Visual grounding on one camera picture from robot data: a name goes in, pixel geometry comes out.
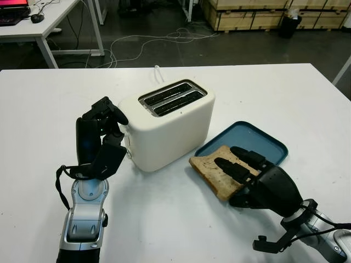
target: desk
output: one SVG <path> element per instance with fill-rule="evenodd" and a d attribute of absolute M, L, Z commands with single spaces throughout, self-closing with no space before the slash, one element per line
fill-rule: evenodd
<path fill-rule="evenodd" d="M 31 42 L 36 41 L 50 68 L 58 68 L 53 55 L 57 54 L 91 54 L 104 55 L 103 43 L 100 36 L 97 19 L 95 16 L 92 0 L 87 0 L 92 17 L 95 36 L 99 49 L 87 50 L 55 50 L 51 51 L 46 37 L 62 21 L 63 18 L 78 4 L 80 0 L 61 0 L 58 4 L 50 4 L 44 8 L 45 19 L 40 23 L 33 24 L 30 19 L 22 20 L 15 26 L 0 27 L 0 42 Z"/>
<path fill-rule="evenodd" d="M 236 121 L 252 123 L 287 146 L 281 166 L 302 197 L 332 220 L 350 221 L 351 103 L 311 64 L 161 73 L 214 90 L 207 141 Z M 155 87 L 154 69 L 4 70 L 0 83 L 0 262 L 54 262 L 67 212 L 55 171 L 77 162 L 76 118 L 103 96 L 118 104 Z M 154 173 L 123 160 L 109 178 L 100 262 L 326 262 L 302 242 L 280 254 L 252 250 L 257 235 L 278 240 L 281 218 L 217 200 L 188 163 L 194 152 Z M 62 176 L 70 204 L 72 183 Z"/>

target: blue tray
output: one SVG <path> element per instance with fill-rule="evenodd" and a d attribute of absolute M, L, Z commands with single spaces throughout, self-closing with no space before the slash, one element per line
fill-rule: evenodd
<path fill-rule="evenodd" d="M 279 165 L 287 156 L 288 150 L 277 139 L 256 128 L 248 122 L 235 122 L 207 144 L 195 152 L 195 156 L 206 156 L 220 148 L 238 146 L 264 156 L 270 162 Z"/>

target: computer mouse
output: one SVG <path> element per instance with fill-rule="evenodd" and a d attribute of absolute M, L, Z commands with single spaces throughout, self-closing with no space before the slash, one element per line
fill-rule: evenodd
<path fill-rule="evenodd" d="M 33 24 L 39 23 L 44 20 L 44 15 L 41 15 L 41 14 L 31 15 L 31 20 Z"/>

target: wooden crate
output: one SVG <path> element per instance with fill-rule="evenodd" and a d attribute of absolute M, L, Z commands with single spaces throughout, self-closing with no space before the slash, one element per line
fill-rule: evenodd
<path fill-rule="evenodd" d="M 206 0 L 201 3 L 203 14 L 215 31 L 249 30 L 253 12 L 217 12 Z"/>
<path fill-rule="evenodd" d="M 292 0 L 290 8 L 322 9 L 327 0 Z"/>
<path fill-rule="evenodd" d="M 299 12 L 301 23 L 297 26 L 298 29 L 313 29 L 321 12 Z"/>
<path fill-rule="evenodd" d="M 251 29 L 278 28 L 284 12 L 256 12 Z"/>
<path fill-rule="evenodd" d="M 215 10 L 282 9 L 292 0 L 210 0 Z"/>
<path fill-rule="evenodd" d="M 323 9 L 347 10 L 351 5 L 351 0 L 328 0 Z"/>
<path fill-rule="evenodd" d="M 327 28 L 337 29 L 343 25 L 347 12 L 321 12 L 317 20 L 315 29 Z"/>

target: gray floor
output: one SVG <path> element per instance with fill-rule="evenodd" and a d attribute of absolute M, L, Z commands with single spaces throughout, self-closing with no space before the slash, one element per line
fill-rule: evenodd
<path fill-rule="evenodd" d="M 81 23 L 82 7 L 80 3 L 69 15 L 77 33 Z M 85 9 L 82 17 L 79 48 L 96 48 L 89 14 Z M 105 49 L 110 49 L 114 40 L 124 36 L 166 36 L 181 27 L 201 35 L 214 33 L 204 21 L 201 10 L 195 8 L 194 18 L 195 22 L 186 23 L 180 6 L 173 0 L 157 0 L 147 11 L 132 18 L 121 18 L 117 14 L 117 6 L 110 3 L 105 25 L 100 27 L 100 31 Z M 51 48 L 75 48 L 76 38 L 67 19 L 64 19 L 59 26 L 63 32 L 50 37 Z M 182 37 L 189 37 L 184 29 L 181 31 Z M 116 42 L 112 51 L 117 59 L 132 59 L 138 56 L 141 45 L 151 39 L 126 38 Z M 111 61 L 109 53 L 106 54 L 105 57 L 90 57 L 87 67 L 97 67 Z M 346 32 L 297 31 L 291 39 L 282 39 L 278 37 L 276 31 L 236 31 L 197 39 L 191 43 L 154 41 L 144 46 L 138 59 L 118 62 L 117 67 L 153 67 L 156 64 L 160 67 L 171 67 L 309 62 L 332 81 L 350 54 L 351 34 Z M 56 61 L 62 68 L 85 67 L 87 56 L 57 56 Z M 47 65 L 34 43 L 0 44 L 0 70 L 10 68 L 47 68 Z M 351 100 L 350 68 L 337 84 L 337 88 Z"/>

